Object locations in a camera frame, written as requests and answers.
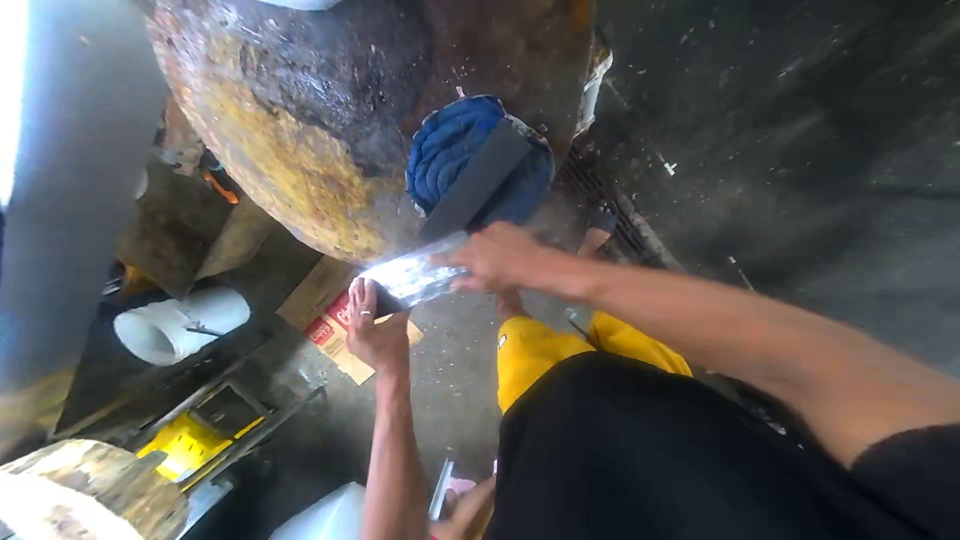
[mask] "cardboard box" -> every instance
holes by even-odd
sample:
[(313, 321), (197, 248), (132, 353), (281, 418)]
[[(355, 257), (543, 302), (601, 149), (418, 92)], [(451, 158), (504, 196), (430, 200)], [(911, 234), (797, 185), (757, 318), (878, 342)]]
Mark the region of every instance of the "cardboard box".
[[(294, 289), (276, 313), (313, 341), (341, 371), (357, 384), (373, 375), (373, 368), (347, 350), (349, 317), (347, 289), (358, 269), (332, 257), (324, 257)], [(410, 344), (420, 341), (423, 332), (407, 323)]]

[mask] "orange object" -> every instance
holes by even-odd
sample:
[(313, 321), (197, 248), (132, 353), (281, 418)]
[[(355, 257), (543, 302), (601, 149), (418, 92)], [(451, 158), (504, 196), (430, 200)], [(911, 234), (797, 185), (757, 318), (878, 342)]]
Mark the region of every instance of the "orange object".
[(204, 171), (204, 180), (213, 184), (213, 188), (217, 190), (217, 193), (223, 195), (224, 199), (227, 199), (230, 204), (235, 205), (240, 202), (240, 199), (237, 199), (237, 194), (229, 189), (224, 189), (224, 187), (217, 182), (217, 179), (213, 178), (210, 171)]

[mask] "person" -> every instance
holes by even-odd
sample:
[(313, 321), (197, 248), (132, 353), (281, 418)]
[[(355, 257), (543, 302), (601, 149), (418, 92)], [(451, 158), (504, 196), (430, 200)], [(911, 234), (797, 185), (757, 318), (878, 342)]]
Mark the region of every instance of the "person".
[[(580, 255), (605, 236), (588, 234)], [(445, 264), (498, 292), (503, 409), (485, 537), (957, 538), (960, 388), (861, 331), (745, 290), (542, 247), (494, 223)], [(516, 289), (597, 309), (590, 340), (533, 321)], [(350, 350), (377, 370), (364, 537), (427, 536), (406, 315), (350, 290)], [(772, 396), (782, 436), (690, 376)]]

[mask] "bright light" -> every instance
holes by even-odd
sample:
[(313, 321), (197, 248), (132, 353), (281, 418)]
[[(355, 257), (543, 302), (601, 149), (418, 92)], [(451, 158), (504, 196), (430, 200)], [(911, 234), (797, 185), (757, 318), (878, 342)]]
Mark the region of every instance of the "bright light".
[(13, 193), (13, 172), (20, 142), (23, 70), (27, 56), (27, 2), (10, 0), (0, 17), (0, 73), (9, 77), (0, 85), (0, 210)]

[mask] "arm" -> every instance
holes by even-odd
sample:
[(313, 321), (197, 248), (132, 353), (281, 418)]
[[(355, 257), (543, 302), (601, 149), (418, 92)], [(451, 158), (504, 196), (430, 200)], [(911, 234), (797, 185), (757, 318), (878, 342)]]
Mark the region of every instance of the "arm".
[(754, 293), (542, 248), (498, 223), (451, 261), (465, 289), (519, 286), (589, 304), (704, 367), (773, 395), (850, 466), (905, 430), (960, 422), (960, 387), (860, 331)]
[(375, 325), (373, 282), (355, 280), (349, 295), (348, 348), (377, 370), (363, 538), (423, 540), (427, 499), (410, 405), (409, 312)]

